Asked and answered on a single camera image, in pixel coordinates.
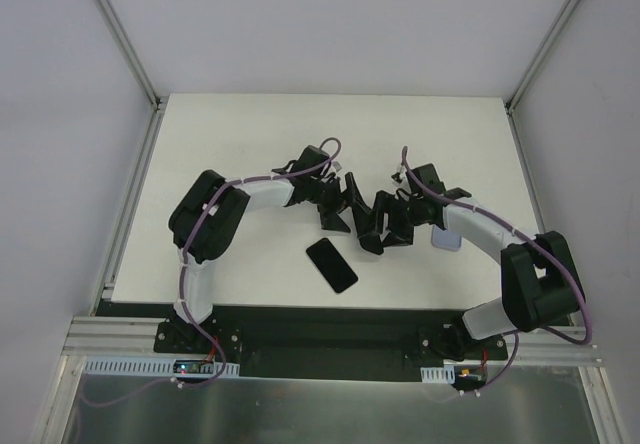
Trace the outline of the lilac phone case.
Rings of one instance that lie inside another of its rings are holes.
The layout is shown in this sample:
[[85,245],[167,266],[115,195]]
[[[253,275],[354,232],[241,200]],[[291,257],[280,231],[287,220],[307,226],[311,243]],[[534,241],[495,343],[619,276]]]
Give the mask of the lilac phone case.
[[440,250],[458,252],[462,248],[463,239],[460,235],[438,226],[432,227],[431,245]]

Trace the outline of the black smartphone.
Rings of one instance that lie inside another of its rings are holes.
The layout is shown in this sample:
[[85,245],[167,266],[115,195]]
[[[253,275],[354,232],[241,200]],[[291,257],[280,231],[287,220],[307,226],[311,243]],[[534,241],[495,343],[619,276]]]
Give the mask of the black smartphone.
[[306,255],[336,294],[345,292],[359,281],[355,271],[328,238],[309,246]]

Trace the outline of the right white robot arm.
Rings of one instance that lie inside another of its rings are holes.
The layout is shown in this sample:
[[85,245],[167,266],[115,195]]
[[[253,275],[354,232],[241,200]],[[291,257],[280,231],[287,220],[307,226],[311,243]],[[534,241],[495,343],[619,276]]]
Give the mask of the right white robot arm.
[[447,188],[436,168],[402,168],[394,180],[408,184],[380,190],[367,205],[353,174],[343,197],[351,208],[360,246],[375,255],[410,246],[414,231],[431,225],[473,244],[500,267],[499,297],[454,316],[430,339],[434,353],[455,361],[481,352],[494,337],[537,329],[585,308],[586,299],[563,235],[528,234],[485,209],[462,188]]

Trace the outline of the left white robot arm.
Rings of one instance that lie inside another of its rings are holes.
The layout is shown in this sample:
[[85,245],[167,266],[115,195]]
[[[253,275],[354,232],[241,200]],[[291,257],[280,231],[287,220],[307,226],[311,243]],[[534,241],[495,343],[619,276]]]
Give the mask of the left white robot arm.
[[352,173],[338,175],[337,156],[309,145],[298,158],[264,175],[228,180],[205,170],[192,184],[168,223],[179,257],[172,320],[183,322],[176,339],[188,352],[204,351],[213,339],[205,322],[213,311],[216,261],[245,214],[309,202],[317,208],[322,229],[350,231],[340,214],[357,205],[361,194]]

